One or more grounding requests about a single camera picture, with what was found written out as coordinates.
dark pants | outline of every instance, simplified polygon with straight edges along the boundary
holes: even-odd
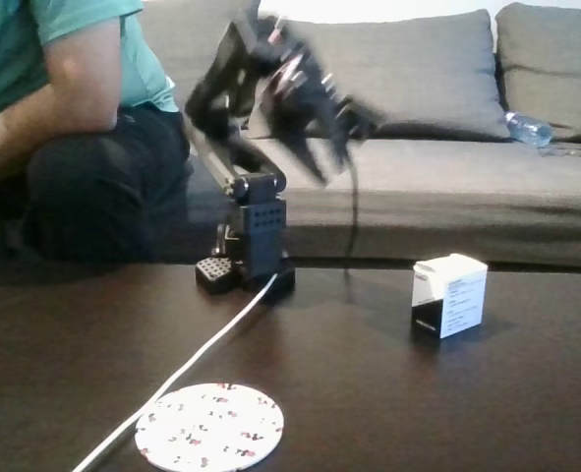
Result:
[[[123,108],[115,130],[53,140],[1,182],[0,219],[21,218],[24,243],[50,260],[151,262],[157,216],[185,198],[189,150],[180,113]]]

sofa cushion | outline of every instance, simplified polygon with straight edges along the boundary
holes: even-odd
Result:
[[[348,172],[322,188],[275,140],[257,140],[288,177],[287,248],[342,258],[352,222]],[[311,140],[333,175],[328,146]],[[463,252],[489,262],[581,266],[581,157],[522,144],[370,140],[353,146],[360,181],[355,258]]]
[[[145,40],[175,82],[180,108],[215,57],[218,43],[238,12],[259,0],[159,0],[144,2]]]
[[[514,3],[496,19],[506,105],[581,142],[581,10]]]
[[[342,94],[388,115],[383,137],[498,141],[508,137],[486,10],[394,23],[290,22]],[[249,136],[270,136],[258,112]]]

white wall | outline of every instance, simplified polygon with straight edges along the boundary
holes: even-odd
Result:
[[[315,23],[393,22],[472,12],[492,17],[514,0],[261,0],[261,11]],[[581,0],[523,0],[528,5],[581,8]]]

man's arm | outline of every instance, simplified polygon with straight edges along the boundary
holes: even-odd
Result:
[[[121,95],[120,21],[44,47],[49,84],[0,113],[0,180],[22,171],[53,138],[113,128]]]

green t-shirt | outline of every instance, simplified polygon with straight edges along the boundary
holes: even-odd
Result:
[[[135,14],[142,0],[0,0],[0,112],[47,84],[43,45],[76,30],[120,18],[121,104],[152,102],[178,111],[161,64],[144,41]]]

